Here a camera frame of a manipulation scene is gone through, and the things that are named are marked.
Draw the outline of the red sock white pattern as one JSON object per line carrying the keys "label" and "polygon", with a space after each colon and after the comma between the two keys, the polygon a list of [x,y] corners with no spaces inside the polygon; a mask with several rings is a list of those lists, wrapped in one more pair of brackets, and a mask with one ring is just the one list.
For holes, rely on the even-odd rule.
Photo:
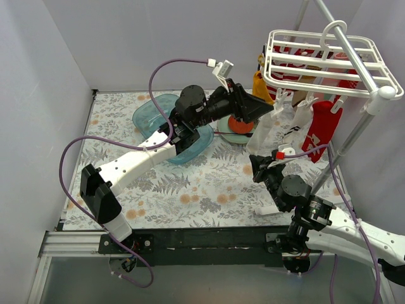
{"label": "red sock white pattern", "polygon": [[320,101],[313,105],[313,120],[301,147],[303,151],[309,151],[330,142],[343,113],[342,108],[332,113],[332,108],[333,103],[330,101]]}

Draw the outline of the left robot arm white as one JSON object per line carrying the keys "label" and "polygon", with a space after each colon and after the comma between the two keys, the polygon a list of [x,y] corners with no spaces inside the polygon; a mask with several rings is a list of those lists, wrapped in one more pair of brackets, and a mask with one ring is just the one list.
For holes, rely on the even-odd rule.
{"label": "left robot arm white", "polygon": [[264,99],[247,93],[240,84],[226,79],[206,96],[202,87],[184,88],[164,123],[134,151],[96,168],[82,169],[80,197],[96,219],[113,238],[120,253],[134,248],[132,228],[122,213],[118,195],[136,178],[157,164],[174,158],[191,147],[199,138],[198,128],[226,116],[251,123],[273,110]]}

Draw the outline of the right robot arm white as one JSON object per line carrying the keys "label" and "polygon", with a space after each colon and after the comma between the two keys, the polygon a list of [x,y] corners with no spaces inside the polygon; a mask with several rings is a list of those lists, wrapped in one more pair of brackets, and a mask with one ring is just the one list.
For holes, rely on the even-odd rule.
{"label": "right robot arm white", "polygon": [[250,155],[253,181],[266,186],[280,212],[292,212],[285,244],[292,251],[325,250],[377,266],[391,282],[404,285],[404,236],[348,214],[312,194],[298,175],[284,175],[280,152]]}

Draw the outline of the plain white sock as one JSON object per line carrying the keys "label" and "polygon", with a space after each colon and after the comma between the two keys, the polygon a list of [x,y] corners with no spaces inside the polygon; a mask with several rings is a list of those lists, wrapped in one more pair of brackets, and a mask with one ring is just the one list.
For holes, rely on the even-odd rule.
{"label": "plain white sock", "polygon": [[251,155],[257,155],[258,151],[265,141],[266,137],[273,128],[278,117],[277,111],[273,110],[265,115],[263,115],[259,123],[250,138],[249,142],[246,144],[246,149]]}

